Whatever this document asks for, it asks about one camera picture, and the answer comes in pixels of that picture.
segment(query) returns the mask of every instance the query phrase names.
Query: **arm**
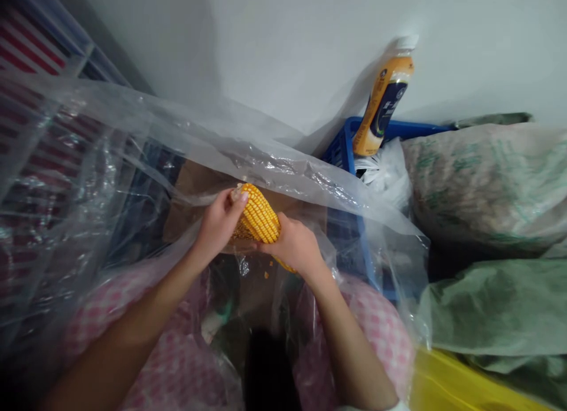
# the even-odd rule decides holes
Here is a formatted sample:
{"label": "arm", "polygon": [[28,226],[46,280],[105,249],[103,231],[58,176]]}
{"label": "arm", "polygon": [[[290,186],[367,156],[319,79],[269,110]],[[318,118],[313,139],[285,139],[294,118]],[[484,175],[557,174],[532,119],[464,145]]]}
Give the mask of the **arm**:
{"label": "arm", "polygon": [[344,301],[315,235],[283,213],[278,217],[282,226],[278,241],[258,247],[294,268],[313,291],[341,402],[363,410],[393,408],[399,401],[393,384]]}
{"label": "arm", "polygon": [[134,384],[165,324],[191,284],[228,243],[247,194],[230,205],[222,191],[207,209],[185,256],[116,320],[71,366],[42,403],[49,411],[114,411]]}

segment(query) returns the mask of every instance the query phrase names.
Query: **yellow bag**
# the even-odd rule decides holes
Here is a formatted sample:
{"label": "yellow bag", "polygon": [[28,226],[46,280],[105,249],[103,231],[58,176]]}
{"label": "yellow bag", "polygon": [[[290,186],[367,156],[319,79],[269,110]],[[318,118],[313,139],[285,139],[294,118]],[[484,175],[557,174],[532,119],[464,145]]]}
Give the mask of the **yellow bag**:
{"label": "yellow bag", "polygon": [[439,350],[418,350],[412,411],[550,411]]}

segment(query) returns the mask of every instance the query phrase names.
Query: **bottle cap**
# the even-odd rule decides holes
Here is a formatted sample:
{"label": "bottle cap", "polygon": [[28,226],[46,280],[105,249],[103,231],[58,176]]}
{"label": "bottle cap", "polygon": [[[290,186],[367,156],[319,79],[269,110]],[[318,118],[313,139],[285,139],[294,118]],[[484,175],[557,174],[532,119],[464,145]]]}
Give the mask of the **bottle cap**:
{"label": "bottle cap", "polygon": [[400,37],[396,43],[396,49],[415,49],[419,41],[419,35]]}

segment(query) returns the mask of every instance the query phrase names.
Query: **plastic bottle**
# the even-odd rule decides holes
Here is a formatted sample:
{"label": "plastic bottle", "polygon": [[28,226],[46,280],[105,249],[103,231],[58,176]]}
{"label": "plastic bottle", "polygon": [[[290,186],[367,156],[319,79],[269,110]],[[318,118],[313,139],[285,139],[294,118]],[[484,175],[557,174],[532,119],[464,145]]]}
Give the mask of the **plastic bottle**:
{"label": "plastic bottle", "polygon": [[390,118],[412,77],[411,53],[418,39],[417,35],[398,39],[395,55],[378,72],[364,118],[353,139],[355,154],[370,156],[378,152]]}

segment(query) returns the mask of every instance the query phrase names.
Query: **corn cob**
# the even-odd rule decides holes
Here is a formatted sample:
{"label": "corn cob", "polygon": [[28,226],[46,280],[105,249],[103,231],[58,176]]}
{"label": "corn cob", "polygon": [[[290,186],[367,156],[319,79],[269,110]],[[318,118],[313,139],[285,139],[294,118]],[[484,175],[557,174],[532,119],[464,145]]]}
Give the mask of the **corn cob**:
{"label": "corn cob", "polygon": [[[238,200],[238,197],[244,192],[248,193],[248,203],[234,231],[233,238],[245,239],[251,235],[256,241],[262,243],[276,242],[281,231],[278,216],[260,190],[252,184],[238,184],[232,192],[232,201]],[[273,258],[286,270],[296,272],[277,257]]]}

